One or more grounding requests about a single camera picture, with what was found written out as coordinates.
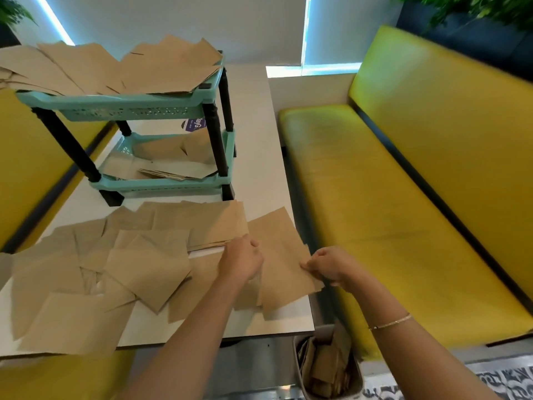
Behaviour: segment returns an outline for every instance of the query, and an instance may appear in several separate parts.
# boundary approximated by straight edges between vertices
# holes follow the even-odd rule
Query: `person's right forearm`
[[[400,320],[408,311],[370,273],[346,275],[343,286],[356,298],[370,327]],[[374,331],[374,338],[406,400],[497,400],[466,366],[413,318]]]

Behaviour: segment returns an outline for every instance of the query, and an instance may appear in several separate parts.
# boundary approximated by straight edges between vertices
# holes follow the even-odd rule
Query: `purple sticker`
[[[182,129],[185,129],[187,132],[194,132],[197,129],[202,129],[205,127],[205,119],[188,119],[184,120],[181,124]]]

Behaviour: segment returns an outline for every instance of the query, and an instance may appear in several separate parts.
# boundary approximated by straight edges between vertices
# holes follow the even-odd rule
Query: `two-tier plastic shelf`
[[[221,132],[215,97],[217,87],[224,114],[225,130]],[[53,96],[40,92],[17,92],[17,97],[29,106],[43,122],[79,169],[87,176],[90,185],[98,189],[109,206],[120,206],[122,193],[140,190],[220,189],[222,199],[235,198],[231,187],[231,173],[235,150],[235,132],[231,116],[228,78],[221,67],[190,93],[143,95],[84,95]],[[101,174],[78,141],[54,111],[61,112],[71,121],[116,121],[123,137],[114,150],[133,154],[136,143],[167,138],[173,135],[143,136],[132,132],[127,120],[193,119],[205,118],[217,173],[201,180],[150,179],[121,180]]]

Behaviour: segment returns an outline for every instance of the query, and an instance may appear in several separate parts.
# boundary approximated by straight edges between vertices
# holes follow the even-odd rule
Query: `person's left hand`
[[[224,248],[218,263],[218,274],[244,285],[259,272],[262,264],[263,254],[259,250],[259,242],[250,238],[250,235],[235,237]]]

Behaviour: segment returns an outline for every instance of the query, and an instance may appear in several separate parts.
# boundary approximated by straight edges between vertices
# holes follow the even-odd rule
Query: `teal tray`
[[[128,154],[133,154],[133,145],[137,143],[149,142],[152,140],[169,138],[175,135],[153,135],[142,136],[138,133],[132,132],[128,137],[122,136],[113,150],[121,151]],[[186,180],[171,180],[168,178],[160,178],[153,180],[121,180],[115,177],[102,174],[102,178],[98,182],[90,182],[90,186],[95,189],[103,189],[107,191],[117,192],[131,192],[144,190],[178,190],[178,189],[216,189],[223,184],[231,182],[231,174],[233,170],[233,151],[235,149],[235,130],[233,132],[222,132],[222,141],[224,143],[224,152],[226,161],[228,162],[228,176],[222,177],[218,174],[210,175],[201,180],[186,179]]]
[[[223,66],[224,59],[218,65]],[[50,95],[18,91],[18,99],[30,108],[61,112],[73,122],[203,118],[203,103],[214,103],[222,67],[190,93],[139,95]]]

